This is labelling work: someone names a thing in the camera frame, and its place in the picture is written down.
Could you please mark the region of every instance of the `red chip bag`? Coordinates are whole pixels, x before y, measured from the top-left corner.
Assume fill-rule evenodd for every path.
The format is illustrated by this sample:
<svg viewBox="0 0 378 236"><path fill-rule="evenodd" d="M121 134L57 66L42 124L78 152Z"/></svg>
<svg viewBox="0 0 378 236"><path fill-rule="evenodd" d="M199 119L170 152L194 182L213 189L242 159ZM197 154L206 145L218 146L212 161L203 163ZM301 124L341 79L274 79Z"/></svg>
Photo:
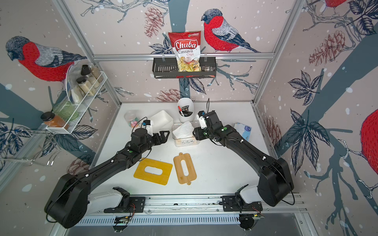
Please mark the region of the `red chip bag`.
<svg viewBox="0 0 378 236"><path fill-rule="evenodd" d="M201 71L201 32L168 33L176 55L178 71Z"/></svg>

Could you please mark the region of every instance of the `white pen holder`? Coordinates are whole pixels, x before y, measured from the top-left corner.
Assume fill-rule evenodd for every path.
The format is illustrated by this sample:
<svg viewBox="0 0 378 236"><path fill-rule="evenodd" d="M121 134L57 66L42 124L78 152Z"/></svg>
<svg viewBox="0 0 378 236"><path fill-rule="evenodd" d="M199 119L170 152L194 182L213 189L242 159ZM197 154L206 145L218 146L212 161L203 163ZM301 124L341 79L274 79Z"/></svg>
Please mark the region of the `white pen holder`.
<svg viewBox="0 0 378 236"><path fill-rule="evenodd" d="M194 119L194 104L193 104L193 102L190 98L188 98L188 97L181 98L178 101L177 106L181 107L182 110L184 110L184 108L186 106L188 106L188 111L192 112L192 114L190 116L184 117L184 116L181 115L181 112L179 111L179 109L177 107L177 112L178 112L178 116L180 118L181 123L184 123L186 121L193 121L193 119Z"/></svg>

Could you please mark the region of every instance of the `black lid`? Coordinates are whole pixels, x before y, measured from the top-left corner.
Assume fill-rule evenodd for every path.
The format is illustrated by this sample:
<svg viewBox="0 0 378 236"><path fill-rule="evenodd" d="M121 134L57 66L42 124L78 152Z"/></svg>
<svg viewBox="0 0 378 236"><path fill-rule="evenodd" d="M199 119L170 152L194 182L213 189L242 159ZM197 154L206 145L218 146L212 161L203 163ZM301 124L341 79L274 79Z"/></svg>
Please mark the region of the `black lid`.
<svg viewBox="0 0 378 236"><path fill-rule="evenodd" d="M77 83L84 83L87 79L85 77L80 77L76 79Z"/></svg>
<svg viewBox="0 0 378 236"><path fill-rule="evenodd" d="M52 113L51 111L45 112L41 115L41 119L43 121L50 121L55 117L55 114Z"/></svg>
<svg viewBox="0 0 378 236"><path fill-rule="evenodd" d="M83 66L81 67L81 75L82 75L82 76L86 76L86 75L88 75L88 74L90 74L90 73L91 73L91 69L89 68L88 65L83 65Z"/></svg>

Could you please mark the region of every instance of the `marker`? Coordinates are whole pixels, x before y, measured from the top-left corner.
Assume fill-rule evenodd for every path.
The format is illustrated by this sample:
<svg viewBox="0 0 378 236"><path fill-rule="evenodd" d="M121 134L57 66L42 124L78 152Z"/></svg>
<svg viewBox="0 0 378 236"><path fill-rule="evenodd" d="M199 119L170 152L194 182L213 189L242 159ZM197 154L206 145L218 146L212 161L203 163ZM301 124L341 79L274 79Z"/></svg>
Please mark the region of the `marker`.
<svg viewBox="0 0 378 236"><path fill-rule="evenodd" d="M180 107L180 106L177 106L177 107L178 107L178 109L180 110L180 114L181 114L183 117L185 117L183 111L181 110L181 107Z"/></svg>

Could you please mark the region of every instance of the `bird illustration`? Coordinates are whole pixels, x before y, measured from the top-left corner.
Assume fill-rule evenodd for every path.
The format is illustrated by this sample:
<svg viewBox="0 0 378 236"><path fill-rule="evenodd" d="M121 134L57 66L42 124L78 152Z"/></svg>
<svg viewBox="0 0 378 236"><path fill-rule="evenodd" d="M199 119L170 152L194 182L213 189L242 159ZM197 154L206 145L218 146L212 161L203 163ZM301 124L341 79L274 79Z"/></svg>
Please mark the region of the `bird illustration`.
<svg viewBox="0 0 378 236"><path fill-rule="evenodd" d="M336 12L336 7L339 6L340 4L346 2L346 1L347 0L316 0L316 1L312 2L312 3L310 3L309 6L312 5L312 4L314 4L314 3L317 3L317 2L324 2L325 3L325 8L322 11L322 13L320 13L320 15L323 15L323 12L327 9L327 7L330 7L330 8L333 8L333 12L334 13L333 13L332 16L334 16L334 15L340 15L339 12Z"/></svg>
<svg viewBox="0 0 378 236"><path fill-rule="evenodd" d="M356 152L348 148L345 140L339 139L345 145L347 154L342 158L346 159L349 152L362 156L370 165L370 167L378 174L378 109L371 113L361 127L361 145L362 151ZM373 187L368 187L363 180L357 180L361 182L369 191L370 195L366 198L372 199L372 192L378 187L378 183Z"/></svg>
<svg viewBox="0 0 378 236"><path fill-rule="evenodd" d="M253 52L259 52L251 48L238 31L229 25L223 14L218 9L209 9L203 14L201 21L204 21L204 35L206 42L216 51L228 51L235 48L246 48Z"/></svg>
<svg viewBox="0 0 378 236"><path fill-rule="evenodd" d="M5 48L11 60L18 59L33 75L45 81L63 82L70 65L86 59L60 48L33 43L22 36L9 39Z"/></svg>

